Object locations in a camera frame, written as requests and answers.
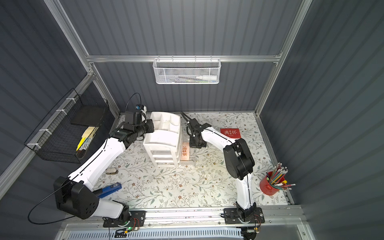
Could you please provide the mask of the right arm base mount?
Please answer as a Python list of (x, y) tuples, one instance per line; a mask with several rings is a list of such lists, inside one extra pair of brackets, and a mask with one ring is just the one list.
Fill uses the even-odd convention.
[(253, 208), (252, 210), (241, 210), (240, 208), (226, 208), (221, 214), (226, 224), (260, 224), (265, 223), (264, 214), (261, 208)]

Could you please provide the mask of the clear plastic drawer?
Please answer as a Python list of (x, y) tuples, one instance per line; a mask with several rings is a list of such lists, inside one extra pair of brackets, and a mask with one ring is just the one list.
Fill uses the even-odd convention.
[(191, 157), (189, 142), (182, 142), (180, 164), (182, 166), (194, 166), (195, 161)]

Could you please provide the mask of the white plastic drawer organizer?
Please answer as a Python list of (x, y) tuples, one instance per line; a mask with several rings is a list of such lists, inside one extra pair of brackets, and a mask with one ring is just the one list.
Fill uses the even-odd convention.
[(153, 165), (179, 167), (182, 147), (181, 117), (167, 112), (152, 112), (154, 132), (145, 134), (143, 145)]

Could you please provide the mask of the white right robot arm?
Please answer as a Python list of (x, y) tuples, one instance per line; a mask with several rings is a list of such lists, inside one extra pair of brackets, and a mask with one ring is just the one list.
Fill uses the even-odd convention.
[(196, 148), (203, 148), (207, 143), (219, 149), (225, 159), (228, 173), (236, 179), (237, 206), (244, 211), (255, 205), (252, 197), (252, 177), (255, 160), (247, 142), (231, 139), (209, 124), (201, 125), (196, 119), (187, 120), (186, 131)]

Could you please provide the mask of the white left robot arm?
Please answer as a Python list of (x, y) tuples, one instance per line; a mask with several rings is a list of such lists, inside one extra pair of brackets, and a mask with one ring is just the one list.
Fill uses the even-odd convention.
[(80, 219), (104, 217), (126, 223), (130, 220), (125, 204), (99, 198), (94, 192), (95, 183), (110, 164), (132, 143), (154, 132), (152, 120), (147, 120), (147, 108), (137, 105), (125, 113), (125, 121), (114, 129), (102, 146), (68, 177), (54, 182), (57, 208)]

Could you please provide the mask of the red postcard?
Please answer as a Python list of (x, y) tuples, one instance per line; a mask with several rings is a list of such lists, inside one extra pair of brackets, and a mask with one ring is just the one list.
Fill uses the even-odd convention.
[(234, 129), (234, 128), (222, 128), (220, 129), (221, 134), (231, 138), (231, 139), (240, 139), (241, 132), (240, 129)]

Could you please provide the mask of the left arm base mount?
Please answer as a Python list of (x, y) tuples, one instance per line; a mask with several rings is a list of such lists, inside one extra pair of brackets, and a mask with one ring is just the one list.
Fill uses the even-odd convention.
[(146, 211), (125, 211), (117, 219), (103, 218), (104, 228), (139, 228), (144, 225)]

